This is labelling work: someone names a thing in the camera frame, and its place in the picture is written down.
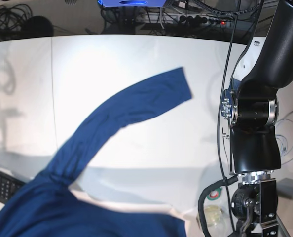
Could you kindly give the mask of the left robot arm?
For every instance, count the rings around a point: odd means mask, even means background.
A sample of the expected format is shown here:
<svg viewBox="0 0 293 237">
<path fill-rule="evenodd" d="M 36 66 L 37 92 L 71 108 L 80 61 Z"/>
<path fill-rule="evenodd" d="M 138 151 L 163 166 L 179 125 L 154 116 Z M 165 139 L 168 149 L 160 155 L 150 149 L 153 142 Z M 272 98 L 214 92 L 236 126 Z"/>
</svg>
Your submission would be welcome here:
<svg viewBox="0 0 293 237">
<path fill-rule="evenodd" d="M 206 187 L 198 200 L 201 230 L 209 236 L 204 201 L 210 192 L 237 183 L 228 195 L 229 217 L 234 237 L 260 237 L 278 234 L 276 180 L 271 177 L 281 168 L 275 123 L 279 115 L 277 91 L 293 81 L 293 0 L 278 1 L 268 32 L 256 35 L 256 28 L 240 55 L 228 88 L 220 95 L 219 118 L 229 127 L 230 178 Z"/>
</svg>

